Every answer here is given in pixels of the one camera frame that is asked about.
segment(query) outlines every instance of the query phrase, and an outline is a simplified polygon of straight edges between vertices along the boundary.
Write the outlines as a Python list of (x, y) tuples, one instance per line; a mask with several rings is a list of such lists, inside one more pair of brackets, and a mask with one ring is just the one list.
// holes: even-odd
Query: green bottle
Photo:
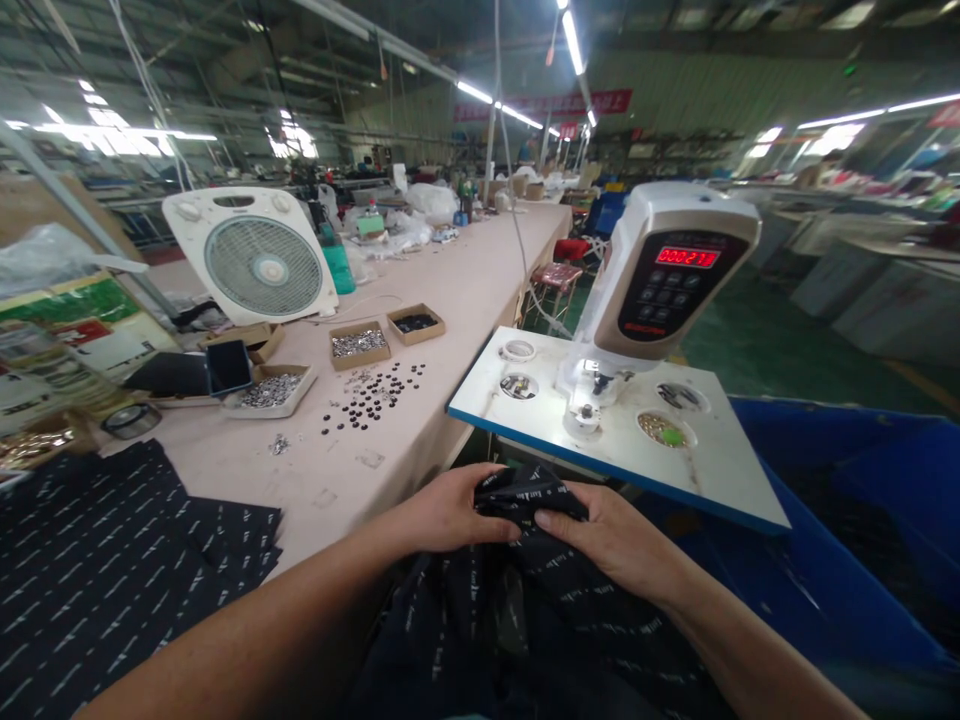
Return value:
[(350, 272), (347, 249), (343, 246), (343, 241), (333, 232), (330, 223), (323, 223), (320, 230), (320, 247), (323, 249), (323, 257), (330, 268), (330, 274), (333, 275), (333, 286), (337, 289), (337, 295), (349, 295), (357, 289), (357, 284), (353, 281), (353, 273)]

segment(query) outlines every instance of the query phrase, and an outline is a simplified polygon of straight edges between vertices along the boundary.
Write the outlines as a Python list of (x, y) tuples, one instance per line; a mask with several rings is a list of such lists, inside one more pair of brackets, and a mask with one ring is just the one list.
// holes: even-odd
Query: navy fabric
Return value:
[(417, 559), (345, 717), (735, 717), (662, 611), (537, 527), (538, 508), (587, 515), (549, 470), (504, 471), (475, 504), (523, 537)]
[(190, 497), (156, 441), (42, 466), (0, 499), (0, 718), (70, 717), (257, 587), (279, 523)]

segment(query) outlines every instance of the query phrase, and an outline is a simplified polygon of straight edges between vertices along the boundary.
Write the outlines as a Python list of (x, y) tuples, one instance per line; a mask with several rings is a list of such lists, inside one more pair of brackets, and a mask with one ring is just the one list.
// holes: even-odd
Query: green floor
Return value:
[[(590, 279), (585, 275), (583, 280), (564, 318), (571, 330), (590, 292)], [(552, 301), (545, 304), (552, 306)], [(547, 326), (531, 313), (524, 327), (545, 332)], [(701, 315), (681, 343), (679, 355), (693, 367), (715, 372), (734, 395), (802, 398), (960, 419), (881, 358), (861, 352), (785, 294), (759, 282), (749, 266)], [(960, 397), (960, 373), (955, 370), (909, 367)]]

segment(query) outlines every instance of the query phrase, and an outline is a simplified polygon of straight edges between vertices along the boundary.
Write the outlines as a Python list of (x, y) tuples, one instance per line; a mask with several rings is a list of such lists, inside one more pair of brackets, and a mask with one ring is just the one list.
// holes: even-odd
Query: green button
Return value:
[(683, 445), (684, 442), (683, 433), (679, 430), (674, 430), (673, 428), (667, 428), (664, 430), (662, 433), (660, 433), (660, 437), (670, 447)]

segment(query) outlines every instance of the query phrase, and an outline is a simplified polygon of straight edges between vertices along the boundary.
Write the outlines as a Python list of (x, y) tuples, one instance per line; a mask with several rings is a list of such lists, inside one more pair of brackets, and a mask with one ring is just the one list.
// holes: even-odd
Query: fan grille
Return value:
[(266, 218), (238, 217), (207, 238), (207, 271), (233, 302), (262, 315), (291, 315), (320, 294), (316, 252), (290, 228)]

